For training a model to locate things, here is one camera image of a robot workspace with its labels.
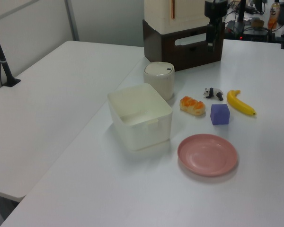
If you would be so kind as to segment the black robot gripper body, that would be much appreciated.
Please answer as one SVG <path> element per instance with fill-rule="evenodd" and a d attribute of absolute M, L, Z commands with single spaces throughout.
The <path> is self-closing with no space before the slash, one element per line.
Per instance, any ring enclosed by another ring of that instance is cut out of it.
<path fill-rule="evenodd" d="M 204 15 L 209 18 L 209 24 L 215 24 L 227 14 L 227 0 L 206 0 L 204 3 Z"/>

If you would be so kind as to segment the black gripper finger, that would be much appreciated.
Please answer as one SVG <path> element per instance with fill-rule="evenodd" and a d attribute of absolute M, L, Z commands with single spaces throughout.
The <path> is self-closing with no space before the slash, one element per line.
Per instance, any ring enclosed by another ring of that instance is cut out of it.
<path fill-rule="evenodd" d="M 212 24 L 208 24 L 206 27 L 206 42 L 207 42 L 207 50 L 209 52 L 214 51 L 214 40 L 215 40 L 215 28 Z"/>
<path fill-rule="evenodd" d="M 222 27 L 222 22 L 216 23 L 216 25 L 215 25 L 215 36 L 214 36 L 215 42 L 220 39 L 221 27 Z"/>

